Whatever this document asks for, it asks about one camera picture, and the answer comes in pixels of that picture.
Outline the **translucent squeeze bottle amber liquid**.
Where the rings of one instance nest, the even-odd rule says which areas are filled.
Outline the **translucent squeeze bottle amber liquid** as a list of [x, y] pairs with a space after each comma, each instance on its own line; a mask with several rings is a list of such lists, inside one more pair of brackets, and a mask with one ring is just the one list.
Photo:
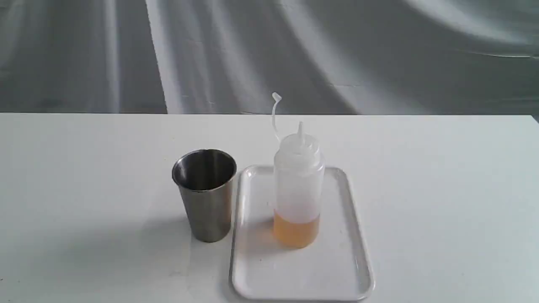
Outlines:
[[272, 93], [272, 128], [279, 142], [273, 158], [275, 205], [273, 234], [282, 245], [303, 249], [317, 238], [321, 217], [321, 195], [325, 161], [316, 138], [299, 122], [296, 132], [280, 136], [277, 106], [282, 97]]

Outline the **stainless steel cup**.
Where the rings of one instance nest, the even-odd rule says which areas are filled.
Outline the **stainless steel cup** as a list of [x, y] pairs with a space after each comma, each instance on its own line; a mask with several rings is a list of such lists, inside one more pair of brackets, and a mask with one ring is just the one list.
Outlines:
[[223, 150], [200, 149], [180, 157], [171, 169], [193, 236], [204, 243], [224, 239], [232, 224], [232, 188], [237, 172]]

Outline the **white plastic tray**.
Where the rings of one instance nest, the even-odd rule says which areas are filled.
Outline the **white plastic tray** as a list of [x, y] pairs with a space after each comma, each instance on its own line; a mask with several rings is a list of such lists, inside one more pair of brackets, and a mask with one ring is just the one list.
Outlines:
[[375, 287], [348, 176], [328, 167], [320, 231], [303, 249], [280, 244], [273, 232], [273, 168], [239, 174], [229, 277], [237, 294], [274, 302], [351, 302]]

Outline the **grey fabric backdrop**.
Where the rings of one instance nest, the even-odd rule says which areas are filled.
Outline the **grey fabric backdrop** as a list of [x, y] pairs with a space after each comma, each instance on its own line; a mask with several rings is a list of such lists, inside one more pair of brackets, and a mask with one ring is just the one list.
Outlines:
[[1, 112], [522, 114], [537, 0], [2, 0]]

